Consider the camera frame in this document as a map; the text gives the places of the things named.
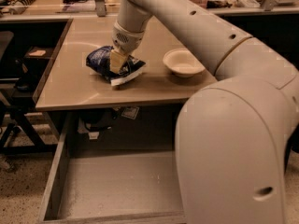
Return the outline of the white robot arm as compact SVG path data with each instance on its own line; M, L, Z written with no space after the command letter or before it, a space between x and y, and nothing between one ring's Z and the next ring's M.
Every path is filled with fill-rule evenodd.
M156 17L216 78L182 107L178 180L187 224L285 224L285 150L298 124L297 69L189 0L121 0L113 38L135 50Z

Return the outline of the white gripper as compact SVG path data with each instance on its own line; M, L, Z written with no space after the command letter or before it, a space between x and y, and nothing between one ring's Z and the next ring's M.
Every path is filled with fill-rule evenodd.
M110 71L118 74L128 59L127 54L136 50L144 36L144 26L141 23L114 23L112 41L115 49L110 52Z

